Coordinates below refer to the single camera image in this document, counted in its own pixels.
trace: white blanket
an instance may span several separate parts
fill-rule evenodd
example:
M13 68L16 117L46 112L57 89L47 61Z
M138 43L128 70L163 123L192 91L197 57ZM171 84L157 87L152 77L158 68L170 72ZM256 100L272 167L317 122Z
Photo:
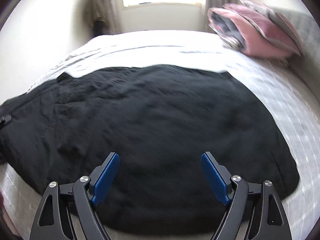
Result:
M320 104L306 85L282 62L249 58L223 47L211 33L144 31L100 36L72 52L31 88L63 72L80 77L113 67L179 65L220 72L227 70L267 107L287 141L300 174L296 191L283 201L293 240L304 240L320 216ZM0 167L5 206L15 225L28 239L40 196L9 165ZM115 239L165 239L133 237L111 232ZM210 235L187 239L210 239Z

